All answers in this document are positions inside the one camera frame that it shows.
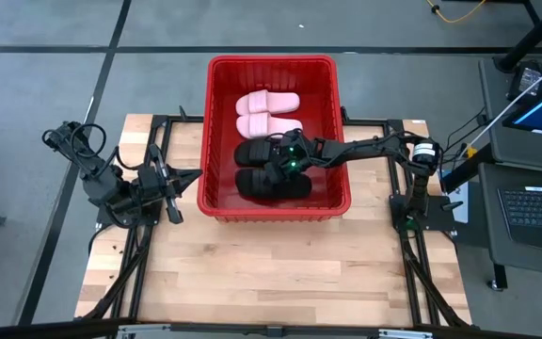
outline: wooden tabletop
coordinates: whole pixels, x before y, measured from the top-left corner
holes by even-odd
[[[120,137],[127,165],[143,159],[151,117],[127,116]],[[424,121],[404,121],[404,126],[427,135]],[[197,168],[201,136],[200,123],[174,123],[170,166]],[[382,136],[381,128],[344,127],[345,141],[373,136]],[[323,222],[220,223],[200,212],[198,185],[191,185],[177,200],[184,223],[171,224],[163,211],[154,228],[138,320],[411,326],[403,257],[388,207],[387,160],[349,162],[348,174],[350,209]],[[126,179],[134,177],[125,172]],[[404,189],[400,169],[399,177]],[[439,194],[438,178],[431,179],[429,191]],[[453,244],[441,233],[424,234],[434,283],[470,322]],[[125,239],[126,230],[110,227],[95,240],[76,315],[90,311],[116,279]],[[128,286],[133,289],[132,281]],[[422,318],[428,321],[419,282],[418,292]]]

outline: metal frame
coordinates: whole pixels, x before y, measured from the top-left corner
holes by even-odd
[[[384,135],[391,132],[391,129],[399,131],[403,128],[402,121],[395,120],[365,120],[350,119],[346,110],[342,107],[344,126],[374,126],[381,127]],[[180,116],[154,116],[152,118],[149,143],[155,141],[156,133],[160,127],[165,128],[163,144],[161,149],[166,156],[168,151],[168,141],[172,124],[174,122],[203,122],[203,117],[188,117],[183,108],[180,107]],[[389,174],[391,176],[392,194],[400,194],[400,186],[396,171],[396,162],[389,157]],[[411,185],[411,173],[405,171],[406,184]],[[145,225],[146,232],[144,236],[151,236],[151,228],[156,224]],[[140,263],[135,275],[135,284],[132,291],[131,306],[128,317],[118,317],[120,313],[121,298],[123,293],[119,294],[116,308],[109,319],[77,319],[71,322],[39,324],[28,326],[13,326],[0,328],[0,338],[31,338],[38,332],[40,338],[74,338],[74,337],[96,337],[107,336],[114,338],[117,334],[123,334],[123,337],[134,338],[137,333],[144,331],[193,331],[193,332],[230,332],[242,334],[261,334],[268,337],[283,337],[286,335],[358,335],[368,337],[391,337],[391,338],[432,338],[434,334],[441,338],[531,338],[530,336],[520,334],[510,334],[492,331],[482,331],[468,325],[461,320],[455,311],[448,305],[438,289],[432,283],[429,265],[427,261],[427,252],[423,241],[423,231],[414,231],[418,253],[421,256],[421,262],[413,252],[409,244],[407,230],[400,230],[395,227],[395,232],[400,236],[401,250],[403,255],[403,265],[406,273],[406,288],[409,296],[409,308],[413,326],[411,329],[391,329],[378,327],[338,327],[338,326],[280,326],[280,325],[243,325],[243,324],[208,324],[208,323],[165,323],[165,324],[140,324],[136,319],[138,311],[139,297],[143,289],[143,280],[145,276],[145,267],[147,261]],[[131,233],[127,234],[128,247],[125,247],[122,261],[128,261],[132,257],[133,245],[136,242]],[[147,255],[150,249],[148,245],[144,247]],[[423,324],[421,320],[421,310],[418,301],[415,278],[422,283],[432,324]],[[440,326],[438,311],[442,313],[449,327]]]

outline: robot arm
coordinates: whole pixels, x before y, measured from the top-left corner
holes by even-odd
[[[85,134],[87,127],[97,128],[103,133],[104,141],[97,151],[89,146]],[[148,146],[153,167],[150,164],[125,166],[120,160],[118,147],[107,160],[103,160],[99,153],[104,148],[105,131],[96,124],[64,122],[55,130],[45,131],[42,140],[80,169],[89,202],[104,211],[108,218],[105,223],[114,223],[122,228],[137,226],[144,209],[162,199],[167,201],[168,219],[173,223],[183,222],[175,199],[181,197],[185,189],[202,174],[200,169],[174,169],[165,164],[160,148],[154,144]],[[123,180],[122,168],[111,164],[115,157],[126,169],[137,170],[137,178],[132,182]]]
[[[413,156],[407,144],[413,145]],[[286,133],[279,142],[279,156],[265,165],[271,184],[290,180],[296,174],[315,166],[329,169],[347,161],[391,156],[405,170],[414,175],[413,186],[407,192],[407,213],[425,213],[427,207],[428,179],[438,167],[439,145],[429,137],[409,132],[392,133],[351,142],[316,138],[306,139],[302,131]]]

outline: black slide sandal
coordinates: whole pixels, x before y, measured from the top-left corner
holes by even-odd
[[[239,144],[233,152],[233,160],[238,166],[262,167],[277,154],[279,140],[255,138]]]
[[[269,184],[264,169],[240,169],[235,173],[237,190],[246,197],[283,200],[304,199],[311,194],[311,178],[299,173],[289,181]]]

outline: pink slide sandal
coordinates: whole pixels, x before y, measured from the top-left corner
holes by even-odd
[[[266,89],[253,91],[235,103],[238,115],[251,113],[288,113],[298,109],[300,98],[296,93],[272,93]]]
[[[302,123],[294,119],[273,118],[269,113],[248,114],[237,119],[237,131],[245,138],[267,137],[274,133],[286,133],[302,128]]]

